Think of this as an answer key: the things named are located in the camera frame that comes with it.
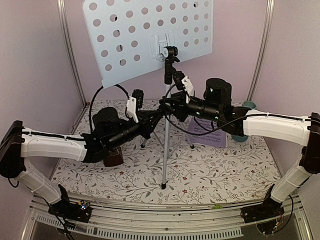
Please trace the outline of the light blue music stand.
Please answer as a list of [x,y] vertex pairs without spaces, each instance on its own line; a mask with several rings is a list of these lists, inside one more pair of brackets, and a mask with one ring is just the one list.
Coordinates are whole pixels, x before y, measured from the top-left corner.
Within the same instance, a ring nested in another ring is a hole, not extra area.
[[101,84],[107,89],[213,51],[211,0],[86,0],[84,20]]

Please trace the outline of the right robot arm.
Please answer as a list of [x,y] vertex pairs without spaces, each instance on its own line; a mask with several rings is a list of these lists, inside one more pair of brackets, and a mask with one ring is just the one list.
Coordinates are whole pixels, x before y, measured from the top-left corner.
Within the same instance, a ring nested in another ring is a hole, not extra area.
[[259,206],[262,218],[269,218],[293,191],[320,172],[320,115],[289,116],[231,104],[232,86],[221,78],[206,81],[203,99],[192,96],[188,77],[178,81],[178,92],[160,100],[167,115],[184,122],[198,117],[216,123],[217,129],[234,136],[260,136],[302,146],[301,158],[267,192]]

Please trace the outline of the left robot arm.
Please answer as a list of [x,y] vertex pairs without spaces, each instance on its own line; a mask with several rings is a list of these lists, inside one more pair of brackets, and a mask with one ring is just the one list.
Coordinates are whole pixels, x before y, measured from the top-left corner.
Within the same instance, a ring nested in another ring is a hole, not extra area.
[[139,110],[125,120],[113,107],[105,107],[93,115],[94,130],[80,135],[63,135],[35,131],[24,127],[22,121],[12,123],[0,144],[0,175],[16,179],[32,192],[43,197],[63,216],[74,213],[74,205],[62,188],[53,184],[27,158],[46,157],[71,159],[83,163],[106,160],[111,151],[141,136],[148,140],[164,111]]

